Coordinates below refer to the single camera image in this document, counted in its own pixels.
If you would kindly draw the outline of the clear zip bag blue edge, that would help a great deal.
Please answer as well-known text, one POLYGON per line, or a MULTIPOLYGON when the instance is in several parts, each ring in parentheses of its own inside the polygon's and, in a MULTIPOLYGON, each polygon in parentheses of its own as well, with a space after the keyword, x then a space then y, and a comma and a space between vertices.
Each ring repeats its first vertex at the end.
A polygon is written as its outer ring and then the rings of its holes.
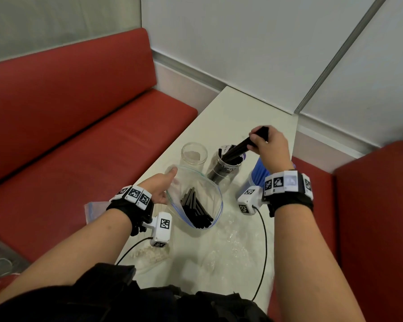
POLYGON ((204 209, 214 219, 212 225, 209 227, 212 228, 219 221, 224 209, 223 197, 219 187, 204 174, 185 166, 171 165, 167 167, 165 172, 170 171, 172 167, 177 167, 178 171, 171 186, 166 191, 168 208, 189 227, 195 228, 186 217, 180 203, 180 200, 188 192, 188 189, 194 187, 197 192, 197 198, 204 209))

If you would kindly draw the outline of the person's right hand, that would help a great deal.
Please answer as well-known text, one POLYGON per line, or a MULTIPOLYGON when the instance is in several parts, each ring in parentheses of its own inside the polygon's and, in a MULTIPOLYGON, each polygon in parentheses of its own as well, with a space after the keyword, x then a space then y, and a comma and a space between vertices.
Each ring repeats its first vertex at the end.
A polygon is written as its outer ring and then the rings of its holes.
POLYGON ((259 155, 271 174, 294 170, 288 141, 282 132, 271 126, 271 154, 259 155))

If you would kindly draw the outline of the person's right forearm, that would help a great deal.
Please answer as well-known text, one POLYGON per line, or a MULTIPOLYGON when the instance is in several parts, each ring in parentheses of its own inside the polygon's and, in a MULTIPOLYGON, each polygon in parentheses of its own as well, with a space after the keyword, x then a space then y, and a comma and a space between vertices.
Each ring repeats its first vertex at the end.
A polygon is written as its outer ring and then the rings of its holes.
POLYGON ((274 281, 284 322, 366 322, 312 211, 282 206, 274 216, 274 281))

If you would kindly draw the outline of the bundle of long black straws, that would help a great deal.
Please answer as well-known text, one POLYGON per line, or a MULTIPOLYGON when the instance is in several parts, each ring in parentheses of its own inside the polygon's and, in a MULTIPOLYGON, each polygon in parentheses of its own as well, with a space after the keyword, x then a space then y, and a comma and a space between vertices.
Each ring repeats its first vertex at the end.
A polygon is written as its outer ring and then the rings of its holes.
MULTIPOLYGON (((268 138, 269 138, 268 137, 269 128, 267 126, 262 126, 254 134, 259 136, 260 138, 262 138, 265 142, 267 142, 268 138)), ((244 154, 248 151, 248 148, 247 148, 248 145, 250 145, 252 147, 257 147, 256 144, 250 139, 250 137, 248 137, 245 140, 243 140, 241 143, 239 143, 238 145, 234 146, 233 148, 230 148, 221 157, 221 160, 224 161, 225 163, 231 163, 232 160, 234 160, 238 156, 241 156, 242 154, 244 154)))

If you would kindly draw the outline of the short red bench sofa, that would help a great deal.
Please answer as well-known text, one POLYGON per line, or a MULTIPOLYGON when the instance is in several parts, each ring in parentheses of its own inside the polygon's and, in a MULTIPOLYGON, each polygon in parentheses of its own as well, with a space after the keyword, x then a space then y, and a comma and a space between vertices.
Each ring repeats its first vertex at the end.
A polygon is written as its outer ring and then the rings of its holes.
POLYGON ((292 158, 314 217, 367 322, 403 322, 403 141, 327 173, 292 158))

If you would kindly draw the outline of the crumpled clear plastic wrap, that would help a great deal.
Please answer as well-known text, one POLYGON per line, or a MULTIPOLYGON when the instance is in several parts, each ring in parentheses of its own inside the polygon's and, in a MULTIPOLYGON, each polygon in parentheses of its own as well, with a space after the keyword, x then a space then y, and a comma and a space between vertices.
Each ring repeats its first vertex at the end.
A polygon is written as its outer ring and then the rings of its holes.
POLYGON ((200 282, 212 292, 253 292, 274 276, 274 222, 267 214, 223 215, 201 261, 200 282))

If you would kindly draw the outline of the clear bag of white pieces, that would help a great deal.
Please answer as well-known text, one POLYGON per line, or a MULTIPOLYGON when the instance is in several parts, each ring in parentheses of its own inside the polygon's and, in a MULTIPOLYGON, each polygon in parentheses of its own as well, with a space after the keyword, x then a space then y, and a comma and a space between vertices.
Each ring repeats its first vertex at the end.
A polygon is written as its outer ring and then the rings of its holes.
POLYGON ((167 260, 170 256, 171 247, 152 247, 150 245, 133 249, 123 260, 124 263, 134 265, 137 270, 149 270, 161 262, 167 260))

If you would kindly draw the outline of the long red bench sofa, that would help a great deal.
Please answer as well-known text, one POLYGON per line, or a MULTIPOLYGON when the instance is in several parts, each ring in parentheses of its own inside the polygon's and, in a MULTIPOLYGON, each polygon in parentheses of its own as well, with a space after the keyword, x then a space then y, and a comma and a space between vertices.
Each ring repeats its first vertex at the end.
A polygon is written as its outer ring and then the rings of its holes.
POLYGON ((0 62, 0 243, 32 263, 133 184, 198 111, 156 90, 144 28, 0 62))

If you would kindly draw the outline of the black wristband with markers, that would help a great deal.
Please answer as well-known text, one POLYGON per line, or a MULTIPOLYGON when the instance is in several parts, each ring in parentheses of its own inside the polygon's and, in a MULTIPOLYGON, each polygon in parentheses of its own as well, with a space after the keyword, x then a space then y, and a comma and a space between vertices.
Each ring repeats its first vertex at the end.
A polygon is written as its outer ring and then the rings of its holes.
POLYGON ((123 212, 131 221, 130 236, 134 237, 147 230, 143 223, 152 222, 154 203, 151 198, 152 194, 138 185, 124 186, 109 200, 106 211, 115 209, 123 212))
POLYGON ((269 216, 273 218, 277 209, 300 204, 314 211, 311 179, 297 170, 287 170, 265 177, 263 199, 267 201, 269 216))

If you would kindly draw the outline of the clear plastic cup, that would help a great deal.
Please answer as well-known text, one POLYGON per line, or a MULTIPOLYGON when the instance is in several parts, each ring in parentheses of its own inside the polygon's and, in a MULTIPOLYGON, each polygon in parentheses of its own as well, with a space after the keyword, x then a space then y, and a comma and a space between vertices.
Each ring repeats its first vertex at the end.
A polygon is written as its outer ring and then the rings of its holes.
POLYGON ((217 149, 211 158, 211 162, 207 171, 207 177, 214 182, 222 193, 226 193, 234 178, 240 172, 243 161, 246 159, 246 154, 242 154, 230 163, 225 162, 223 157, 235 145, 224 145, 217 149))

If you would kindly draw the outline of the black right wristband with markers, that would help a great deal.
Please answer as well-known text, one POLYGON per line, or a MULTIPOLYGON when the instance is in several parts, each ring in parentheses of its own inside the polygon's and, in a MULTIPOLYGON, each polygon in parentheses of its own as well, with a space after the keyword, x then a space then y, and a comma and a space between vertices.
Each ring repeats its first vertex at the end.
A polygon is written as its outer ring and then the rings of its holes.
POLYGON ((297 170, 287 170, 265 177, 263 199, 267 201, 269 216, 273 218, 277 209, 300 204, 314 211, 311 179, 297 170))

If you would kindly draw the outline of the person's black clothing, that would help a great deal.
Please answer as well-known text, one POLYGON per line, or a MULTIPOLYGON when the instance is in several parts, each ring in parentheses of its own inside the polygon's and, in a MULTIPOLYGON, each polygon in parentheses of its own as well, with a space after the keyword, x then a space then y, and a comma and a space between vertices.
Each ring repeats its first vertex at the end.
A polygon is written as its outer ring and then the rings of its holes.
POLYGON ((47 286, 0 304, 0 322, 274 322, 240 294, 140 288, 135 266, 98 263, 73 285, 47 286))

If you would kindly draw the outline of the person's left forearm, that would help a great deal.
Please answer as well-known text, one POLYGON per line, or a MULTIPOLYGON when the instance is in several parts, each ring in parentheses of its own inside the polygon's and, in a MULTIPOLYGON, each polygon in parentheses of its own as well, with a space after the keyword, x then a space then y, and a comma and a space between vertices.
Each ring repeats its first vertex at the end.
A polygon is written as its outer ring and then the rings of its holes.
POLYGON ((132 227, 122 211, 106 211, 32 263, 0 292, 0 304, 38 288, 72 285, 97 263, 115 264, 132 227))

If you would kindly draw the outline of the black left wristband with markers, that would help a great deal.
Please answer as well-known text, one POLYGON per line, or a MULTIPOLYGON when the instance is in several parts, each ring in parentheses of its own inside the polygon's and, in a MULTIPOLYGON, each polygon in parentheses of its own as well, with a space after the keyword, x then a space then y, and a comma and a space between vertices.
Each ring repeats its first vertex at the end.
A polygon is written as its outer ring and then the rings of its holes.
POLYGON ((143 223, 152 222, 154 203, 151 198, 152 194, 138 185, 124 186, 109 200, 106 211, 115 209, 123 212, 131 221, 130 236, 134 237, 147 230, 143 223))

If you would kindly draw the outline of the flat empty clear zip bag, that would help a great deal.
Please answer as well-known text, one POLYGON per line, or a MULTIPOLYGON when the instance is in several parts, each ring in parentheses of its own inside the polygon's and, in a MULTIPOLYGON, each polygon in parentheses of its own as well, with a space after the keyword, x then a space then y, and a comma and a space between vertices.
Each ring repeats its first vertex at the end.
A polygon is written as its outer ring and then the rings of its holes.
POLYGON ((86 224, 90 224, 98 217, 100 217, 109 206, 109 201, 89 202, 84 205, 86 224))

